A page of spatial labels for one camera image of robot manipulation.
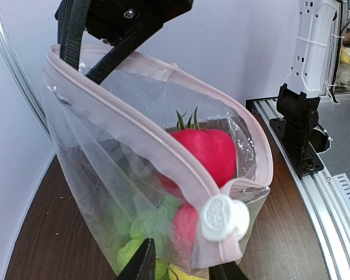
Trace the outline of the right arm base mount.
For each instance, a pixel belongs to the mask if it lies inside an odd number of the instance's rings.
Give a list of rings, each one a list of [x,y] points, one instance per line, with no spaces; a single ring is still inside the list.
[[[298,177],[302,178],[324,169],[319,154],[331,148],[333,139],[323,126],[319,124],[309,135],[305,135],[304,132],[288,125],[283,117],[273,118],[269,124]]]

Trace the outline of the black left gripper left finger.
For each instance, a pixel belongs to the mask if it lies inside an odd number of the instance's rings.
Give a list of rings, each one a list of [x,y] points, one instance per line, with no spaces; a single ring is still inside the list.
[[[155,242],[145,239],[116,280],[155,280],[155,266]]]

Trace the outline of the yellow toy lemon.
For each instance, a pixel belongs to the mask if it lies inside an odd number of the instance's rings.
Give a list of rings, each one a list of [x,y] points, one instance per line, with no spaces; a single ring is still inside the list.
[[[191,274],[185,273],[179,267],[169,264],[168,276],[170,280],[206,280],[209,279],[207,268],[192,270]]]

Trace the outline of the green toy apple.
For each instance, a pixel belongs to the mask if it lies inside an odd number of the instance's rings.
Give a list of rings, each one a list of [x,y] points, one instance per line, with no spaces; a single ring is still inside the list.
[[[144,239],[116,279],[166,279],[168,268],[156,257],[155,241]]]

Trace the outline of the magenta toy fruit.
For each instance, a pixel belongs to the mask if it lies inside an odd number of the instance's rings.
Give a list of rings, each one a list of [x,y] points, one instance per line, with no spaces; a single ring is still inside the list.
[[[182,257],[191,255],[197,232],[197,210],[187,202],[180,205],[173,218],[173,243]]]

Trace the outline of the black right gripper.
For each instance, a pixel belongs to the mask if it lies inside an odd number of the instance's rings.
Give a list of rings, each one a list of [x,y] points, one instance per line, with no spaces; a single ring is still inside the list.
[[[86,74],[101,84],[139,46],[163,26],[193,7],[193,1],[61,1],[54,15],[57,20],[59,58],[79,69],[84,30],[114,46]]]

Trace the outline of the red toy tomato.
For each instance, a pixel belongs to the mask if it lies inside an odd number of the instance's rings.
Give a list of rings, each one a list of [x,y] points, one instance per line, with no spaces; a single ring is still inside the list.
[[[235,143],[221,129],[201,128],[197,114],[198,109],[195,108],[185,122],[186,113],[176,111],[176,130],[170,135],[202,164],[221,189],[237,172]]]

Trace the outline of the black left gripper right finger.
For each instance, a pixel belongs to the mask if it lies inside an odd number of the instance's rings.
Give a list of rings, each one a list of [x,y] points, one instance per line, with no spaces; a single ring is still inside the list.
[[[228,262],[209,268],[210,280],[249,280],[236,262]]]

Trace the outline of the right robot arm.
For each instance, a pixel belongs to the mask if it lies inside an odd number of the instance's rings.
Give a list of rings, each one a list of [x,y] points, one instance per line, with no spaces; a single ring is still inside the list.
[[[112,49],[87,73],[101,83],[163,25],[190,11],[192,1],[62,1],[55,13],[60,59],[78,68],[84,32],[106,39]],[[313,168],[310,136],[318,124],[331,25],[337,17],[335,1],[299,1],[299,31],[295,58],[281,86],[277,109],[285,118],[283,142],[292,160]]]

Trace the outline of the clear zip top bag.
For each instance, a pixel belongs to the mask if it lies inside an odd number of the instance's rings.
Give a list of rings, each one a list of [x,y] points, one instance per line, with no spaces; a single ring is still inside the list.
[[[108,52],[82,47],[79,69],[50,48],[43,105],[57,158],[76,204],[102,253],[119,274],[144,239],[123,240],[113,229],[113,206],[132,220],[159,206],[165,195],[198,213],[191,255],[168,242],[156,257],[184,272],[238,263],[273,178],[272,152],[261,125],[238,101],[159,59],[132,53],[101,83],[87,72]],[[221,189],[202,164],[171,135],[177,115],[194,109],[201,128],[220,129],[234,141],[237,172]]]

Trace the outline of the green toy leaf vegetable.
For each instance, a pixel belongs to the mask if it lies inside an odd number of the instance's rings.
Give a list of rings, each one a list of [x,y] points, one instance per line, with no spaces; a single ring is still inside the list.
[[[130,220],[117,205],[113,206],[113,229],[123,240],[153,238],[156,250],[160,251],[168,242],[165,231],[179,209],[181,200],[165,195],[158,207],[141,211]]]

